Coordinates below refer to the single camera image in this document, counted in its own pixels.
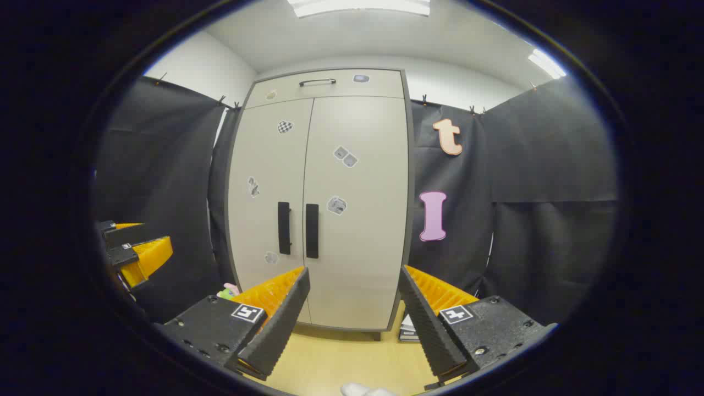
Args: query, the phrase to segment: yellow foam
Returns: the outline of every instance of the yellow foam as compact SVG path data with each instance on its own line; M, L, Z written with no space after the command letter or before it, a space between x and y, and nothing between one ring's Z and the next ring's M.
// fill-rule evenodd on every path
M142 223L120 223L120 224L115 224L115 228L118 230L121 228L127 228L127 227L132 227L133 225L140 225Z
M173 254L171 238L163 237L140 245L132 246L139 260L122 268L122 275L130 287L149 279Z
M284 302L286 295L289 294L291 286L294 285L302 271L302 266L290 270L289 272L283 273L275 278L271 278L247 290L246 292L228 299L240 304L253 305L255 307L263 308L268 315L264 321L264 324L262 324L263 328L269 319L274 316L276 310L281 306L281 303Z
M479 301L475 296L413 267L406 266L435 315L443 309Z

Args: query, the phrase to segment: cabinet drawer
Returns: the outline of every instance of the cabinet drawer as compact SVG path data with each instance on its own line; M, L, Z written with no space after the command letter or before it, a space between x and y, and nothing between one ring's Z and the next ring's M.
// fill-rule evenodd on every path
M356 75L364 77L355 81ZM310 82L301 86L303 81ZM246 108L295 99L344 96L403 98L401 73L395 70L340 69L265 80L254 85Z

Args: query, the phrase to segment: wooden floor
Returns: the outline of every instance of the wooden floor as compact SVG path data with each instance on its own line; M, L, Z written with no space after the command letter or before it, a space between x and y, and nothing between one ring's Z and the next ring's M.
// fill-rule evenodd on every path
M369 333L297 326L274 372L252 380L301 396L337 396L345 383L386 388L398 396L416 395L437 382L417 342L399 342L403 301L394 326L374 341Z

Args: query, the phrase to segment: stack of papers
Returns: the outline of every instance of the stack of papers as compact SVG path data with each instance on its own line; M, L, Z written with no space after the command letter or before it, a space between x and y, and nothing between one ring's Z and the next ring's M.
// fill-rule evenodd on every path
M404 342L419 342L415 326L413 326L413 322L410 321L410 316L407 314L401 322L401 331L398 333L398 339Z

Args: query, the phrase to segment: curtain clip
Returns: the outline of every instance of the curtain clip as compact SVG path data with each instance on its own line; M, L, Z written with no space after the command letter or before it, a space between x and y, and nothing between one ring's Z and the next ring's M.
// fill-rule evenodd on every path
M164 73L164 75L162 75L161 78L158 79L158 80L154 83L154 85L159 85L159 82L161 82L161 80L163 80L164 77L166 77L166 73Z

